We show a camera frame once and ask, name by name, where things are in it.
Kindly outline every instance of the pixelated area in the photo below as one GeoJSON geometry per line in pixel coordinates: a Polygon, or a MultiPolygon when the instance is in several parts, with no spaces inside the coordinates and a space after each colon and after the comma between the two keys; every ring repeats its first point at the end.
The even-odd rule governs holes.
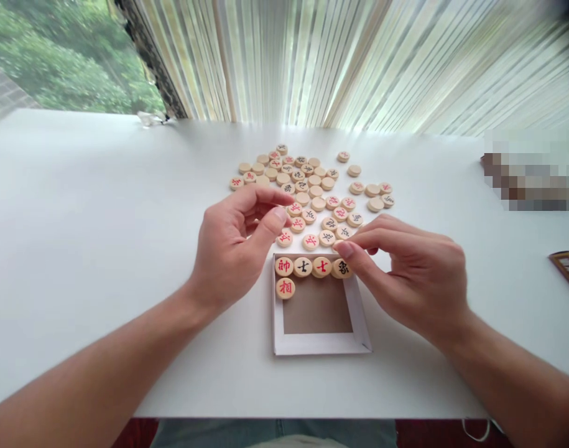
{"type": "Polygon", "coordinates": [[[506,210],[569,212],[569,131],[486,131],[486,183],[506,210]]]}

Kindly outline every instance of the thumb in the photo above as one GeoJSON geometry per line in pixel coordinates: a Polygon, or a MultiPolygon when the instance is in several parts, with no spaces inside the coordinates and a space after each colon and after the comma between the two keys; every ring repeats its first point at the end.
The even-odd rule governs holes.
{"type": "Polygon", "coordinates": [[[267,254],[272,246],[274,239],[282,233],[289,214],[283,207],[274,207],[267,212],[257,225],[255,232],[251,235],[248,243],[252,250],[267,254]]]}
{"type": "Polygon", "coordinates": [[[340,254],[374,296],[388,294],[394,280],[379,269],[359,245],[350,241],[339,241],[334,245],[334,250],[340,254]]]}

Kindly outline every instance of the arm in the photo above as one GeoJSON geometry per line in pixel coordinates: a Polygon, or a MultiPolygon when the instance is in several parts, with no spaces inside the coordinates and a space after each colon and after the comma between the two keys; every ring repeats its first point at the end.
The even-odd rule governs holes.
{"type": "Polygon", "coordinates": [[[515,446],[569,447],[569,376],[474,315],[460,246],[381,215],[335,250],[391,317],[444,353],[515,446]],[[392,270],[364,250],[390,253],[392,270]]]}
{"type": "Polygon", "coordinates": [[[174,358],[257,281],[290,224],[277,205],[293,201],[252,186],[210,207],[187,283],[3,401],[0,447],[110,446],[174,358]],[[213,272],[227,274],[215,282],[213,272]]]}

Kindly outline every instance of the dark floor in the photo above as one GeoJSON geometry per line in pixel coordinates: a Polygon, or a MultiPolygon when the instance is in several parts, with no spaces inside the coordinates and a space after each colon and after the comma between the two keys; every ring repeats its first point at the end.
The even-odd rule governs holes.
{"type": "MultiPolygon", "coordinates": [[[[485,420],[469,420],[467,430],[474,437],[485,433],[485,420]]],[[[131,419],[113,448],[149,448],[157,429],[154,419],[131,419]]],[[[491,426],[485,442],[475,442],[463,431],[460,420],[397,420],[399,448],[511,448],[504,434],[491,426]]]]}

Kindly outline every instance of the fingernail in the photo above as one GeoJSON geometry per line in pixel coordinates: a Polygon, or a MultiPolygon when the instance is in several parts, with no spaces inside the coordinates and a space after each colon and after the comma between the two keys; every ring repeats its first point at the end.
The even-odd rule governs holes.
{"type": "Polygon", "coordinates": [[[351,243],[347,243],[345,241],[339,241],[334,245],[334,249],[336,250],[336,252],[338,252],[340,254],[340,256],[342,258],[348,258],[350,257],[353,252],[354,252],[354,248],[353,245],[351,243]]]}
{"type": "Polygon", "coordinates": [[[284,210],[282,207],[276,207],[274,210],[274,213],[276,214],[277,217],[279,217],[282,220],[282,223],[286,222],[286,218],[289,215],[286,212],[286,210],[284,210]]]}

